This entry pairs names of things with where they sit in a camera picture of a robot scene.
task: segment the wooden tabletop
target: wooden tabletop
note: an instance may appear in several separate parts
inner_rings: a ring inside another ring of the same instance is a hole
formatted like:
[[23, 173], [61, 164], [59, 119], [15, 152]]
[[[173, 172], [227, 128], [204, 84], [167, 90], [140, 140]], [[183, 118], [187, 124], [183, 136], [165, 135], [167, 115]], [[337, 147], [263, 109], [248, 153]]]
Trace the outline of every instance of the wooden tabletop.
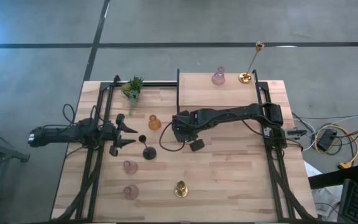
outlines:
[[[284, 128], [293, 128], [290, 104], [283, 81], [267, 81], [272, 102], [280, 104], [285, 120]], [[100, 82], [85, 82], [78, 103], [76, 120], [89, 117], [97, 102]], [[117, 157], [108, 151], [107, 142], [99, 181], [94, 222], [251, 222], [277, 220], [262, 138], [249, 131], [240, 121], [219, 124], [201, 132], [205, 148], [192, 152], [188, 145], [180, 152], [168, 152], [158, 145], [162, 129], [177, 113], [175, 87], [145, 87], [140, 100], [129, 116], [129, 102], [119, 88], [114, 90], [110, 119], [125, 114], [125, 123], [138, 134], [123, 133], [124, 139], [147, 136], [147, 145], [156, 148], [157, 157], [146, 161], [142, 157], [144, 145], [135, 142], [119, 150]], [[157, 115], [162, 128], [151, 131], [149, 116]], [[260, 130], [255, 121], [247, 121]], [[170, 128], [162, 139], [168, 148], [178, 148], [179, 143]], [[70, 144], [68, 153], [80, 147]], [[70, 155], [63, 166], [52, 218], [59, 216], [78, 193], [85, 164], [86, 149]], [[122, 169], [125, 160], [136, 161], [139, 166], [134, 175]], [[316, 216], [308, 178], [301, 151], [296, 146], [285, 149], [285, 165], [290, 188], [309, 213]], [[175, 183], [185, 181], [189, 193], [177, 198], [173, 193]], [[136, 200], [127, 200], [122, 190], [134, 184], [139, 188]], [[83, 215], [88, 211], [86, 197]], [[282, 205], [286, 213], [283, 194]]]

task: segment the wooden board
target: wooden board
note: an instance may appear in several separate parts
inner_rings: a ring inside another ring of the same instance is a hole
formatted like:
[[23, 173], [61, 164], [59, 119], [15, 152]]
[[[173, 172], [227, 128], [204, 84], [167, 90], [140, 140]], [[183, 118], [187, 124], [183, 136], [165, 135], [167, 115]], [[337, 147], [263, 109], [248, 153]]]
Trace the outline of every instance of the wooden board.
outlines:
[[[283, 81], [269, 81], [268, 84], [272, 101], [282, 106], [284, 127], [292, 128], [291, 109]], [[96, 104], [98, 89], [99, 82], [84, 83], [77, 120], [89, 116], [91, 107]], [[123, 134], [122, 138], [137, 139], [140, 134], [146, 135], [147, 145], [156, 148], [157, 157], [146, 161], [142, 157], [144, 146], [139, 142], [120, 149], [118, 157], [112, 157], [108, 153], [111, 142], [106, 144], [94, 222], [277, 220], [262, 139], [244, 124], [225, 123], [203, 131], [200, 136], [206, 147], [197, 152], [191, 152], [189, 146], [180, 152], [168, 152], [158, 145], [158, 139], [162, 128], [176, 114], [176, 89], [144, 88], [133, 115], [129, 116], [128, 112], [126, 97], [115, 90], [110, 118], [113, 120], [118, 113], [124, 113], [128, 127], [139, 132]], [[162, 122], [158, 131], [148, 128], [151, 114], [156, 114]], [[248, 123], [255, 130], [260, 130], [258, 123]], [[172, 149], [180, 146], [170, 128], [164, 134], [162, 143]], [[78, 146], [70, 144], [69, 152]], [[86, 150], [78, 151], [65, 161], [52, 217], [59, 216], [79, 191], [85, 157]], [[125, 160], [136, 161], [139, 166], [136, 174], [124, 173], [122, 163]], [[302, 155], [297, 147], [285, 149], [285, 164], [291, 190], [307, 211], [316, 216]], [[176, 198], [173, 194], [178, 180], [184, 180], [189, 188], [185, 198]], [[122, 190], [130, 184], [139, 188], [136, 200], [124, 198]], [[88, 203], [85, 203], [84, 215], [87, 208]]]
[[179, 83], [179, 106], [244, 106], [255, 103], [254, 75], [252, 81], [243, 84], [239, 73], [225, 73], [223, 85], [214, 85], [213, 73], [181, 73]]

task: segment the white cable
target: white cable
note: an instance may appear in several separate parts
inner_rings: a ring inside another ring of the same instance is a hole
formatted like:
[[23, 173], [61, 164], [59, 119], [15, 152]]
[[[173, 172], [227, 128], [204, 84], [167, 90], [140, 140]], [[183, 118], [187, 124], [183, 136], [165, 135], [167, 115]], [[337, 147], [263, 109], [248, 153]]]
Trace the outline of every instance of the white cable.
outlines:
[[[306, 121], [304, 121], [304, 123], [307, 124], [314, 131], [314, 133], [316, 132], [316, 130], [314, 129], [314, 127], [311, 124], [307, 123]], [[316, 141], [316, 139], [314, 139], [314, 141], [311, 143], [311, 145], [309, 147], [307, 147], [306, 149], [304, 149], [304, 151], [310, 149], [314, 145], [315, 141]]]
[[320, 131], [321, 129], [327, 128], [327, 127], [330, 126], [330, 125], [338, 124], [338, 123], [340, 123], [340, 122], [342, 122], [342, 121], [347, 121], [348, 119], [353, 119], [353, 118], [358, 118], [358, 115], [357, 115], [357, 116], [350, 117], [350, 118], [345, 118], [345, 119], [342, 119], [342, 120], [340, 120], [340, 121], [333, 122], [333, 123], [331, 123], [331, 124], [327, 124], [327, 125], [323, 126], [322, 128], [318, 129], [317, 131], [314, 131], [313, 133], [309, 134], [308, 137], [312, 136], [313, 134], [315, 134], [316, 132]]

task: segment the yellow cable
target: yellow cable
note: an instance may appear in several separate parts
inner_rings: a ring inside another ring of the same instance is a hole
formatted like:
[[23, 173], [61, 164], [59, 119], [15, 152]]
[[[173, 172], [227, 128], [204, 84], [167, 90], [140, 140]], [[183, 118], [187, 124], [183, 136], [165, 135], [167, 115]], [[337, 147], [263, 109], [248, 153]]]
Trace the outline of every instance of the yellow cable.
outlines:
[[[354, 137], [353, 137], [353, 135], [352, 135], [352, 134], [354, 134], [354, 133], [357, 133], [358, 131], [354, 131], [353, 133], [349, 133], [348, 131], [346, 131], [346, 129], [344, 129], [344, 128], [340, 127], [340, 126], [334, 125], [334, 124], [328, 125], [328, 126], [326, 126], [326, 127], [334, 127], [334, 128], [338, 128], [338, 129], [344, 131], [344, 132], [346, 133], [346, 136], [349, 136], [349, 137], [352, 139], [352, 141], [354, 141], [354, 143], [356, 144], [356, 154], [354, 155], [354, 157], [353, 157], [349, 162], [345, 162], [345, 163], [341, 162], [341, 163], [339, 164], [339, 167], [342, 168], [342, 169], [350, 168], [350, 167], [352, 166], [353, 161], [354, 161], [354, 160], [356, 159], [356, 157], [358, 156], [358, 143], [357, 143], [357, 141], [354, 139]], [[331, 146], [327, 149], [327, 151], [321, 152], [321, 151], [318, 150], [318, 147], [317, 147], [317, 139], [318, 139], [318, 136], [319, 136], [320, 131], [321, 131], [321, 129], [316, 133], [316, 138], [314, 139], [314, 140], [315, 140], [315, 141], [314, 141], [314, 149], [315, 149], [316, 152], [318, 152], [319, 154], [325, 154], [325, 153], [327, 153], [329, 150], [332, 149], [332, 146], [335, 145], [335, 143], [337, 143], [338, 140], [337, 140], [333, 145], [331, 145]]]

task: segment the black stand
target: black stand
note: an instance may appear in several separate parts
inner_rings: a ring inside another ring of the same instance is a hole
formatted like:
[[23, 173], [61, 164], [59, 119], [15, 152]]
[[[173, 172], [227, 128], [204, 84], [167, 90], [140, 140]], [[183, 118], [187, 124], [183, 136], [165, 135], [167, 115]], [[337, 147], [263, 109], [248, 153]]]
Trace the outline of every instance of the black stand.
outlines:
[[157, 151], [155, 150], [154, 147], [147, 147], [146, 145], [146, 136], [144, 135], [141, 135], [139, 136], [139, 141], [141, 143], [144, 144], [144, 146], [146, 147], [144, 150], [143, 150], [143, 158], [147, 159], [147, 160], [152, 160], [155, 158], [155, 156], [157, 155]]

